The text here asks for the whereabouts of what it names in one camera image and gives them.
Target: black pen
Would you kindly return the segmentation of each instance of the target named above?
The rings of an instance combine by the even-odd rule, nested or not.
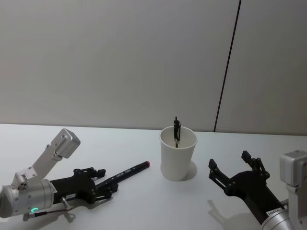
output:
[[[125,170],[125,171],[123,171],[123,172],[121,172],[121,173],[119,173],[119,174],[117,174],[115,176],[112,176],[109,179],[106,179],[102,183],[97,184],[96,187],[100,188],[100,187],[105,186],[107,184],[119,183],[119,182],[121,182],[123,180],[126,180],[127,178],[129,178],[129,177],[131,177],[131,176],[133,176],[133,175],[135,175],[135,174],[137,174],[137,173],[139,173],[139,172],[149,168],[149,166],[150,166],[150,162],[149,161],[145,161],[145,162],[143,162],[141,164],[138,164],[138,165],[136,165],[136,166],[134,166],[132,168],[129,168],[129,169],[127,169],[127,170]]]

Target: pen clip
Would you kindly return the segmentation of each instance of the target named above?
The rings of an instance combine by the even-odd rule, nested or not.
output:
[[[177,117],[175,117],[174,120],[174,139],[176,142],[176,148],[178,148],[178,144],[180,142],[180,131],[181,131],[181,123],[177,120]]]

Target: white paper cup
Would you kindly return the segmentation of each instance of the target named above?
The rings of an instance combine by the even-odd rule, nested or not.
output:
[[[196,134],[189,128],[181,127],[180,143],[175,148],[174,127],[166,127],[161,131],[161,172],[171,181],[182,180],[189,169],[195,145]]]

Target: green led light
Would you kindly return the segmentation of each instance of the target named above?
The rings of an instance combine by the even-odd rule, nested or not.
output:
[[[31,212],[35,212],[35,211],[38,211],[37,207],[34,207],[33,209],[31,209]]]

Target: white table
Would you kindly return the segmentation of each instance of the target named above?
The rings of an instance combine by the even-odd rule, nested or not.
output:
[[[15,172],[31,166],[59,126],[0,125],[0,182],[10,184]],[[261,157],[271,174],[268,187],[280,199],[287,190],[279,179],[279,157],[307,150],[307,137],[197,132],[193,155],[196,176],[183,182],[165,179],[160,172],[157,130],[68,127],[81,140],[69,158],[59,162],[48,179],[69,177],[75,168],[106,169],[106,178],[138,163],[151,167],[119,183],[113,199],[99,206],[79,206],[68,215],[49,214],[22,221],[22,216],[2,219],[1,230],[259,230],[244,202],[227,197],[208,179],[210,158],[229,177],[248,170],[243,150]]]

